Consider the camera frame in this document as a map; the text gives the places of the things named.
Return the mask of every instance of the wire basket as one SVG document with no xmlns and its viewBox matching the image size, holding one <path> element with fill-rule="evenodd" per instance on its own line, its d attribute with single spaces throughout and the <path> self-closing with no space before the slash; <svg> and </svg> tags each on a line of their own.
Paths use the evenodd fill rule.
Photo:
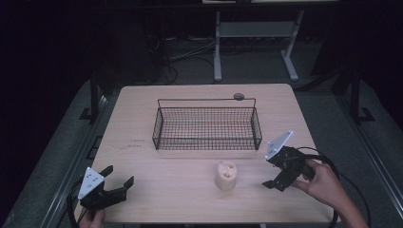
<svg viewBox="0 0 403 228">
<path fill-rule="evenodd" d="M 253 106 L 217 106 L 235 99 L 160 99 L 152 140 L 165 150 L 258 150 L 258 112 Z M 171 106 L 161 106 L 169 101 Z M 206 102 L 216 106 L 183 106 Z"/>
</svg>

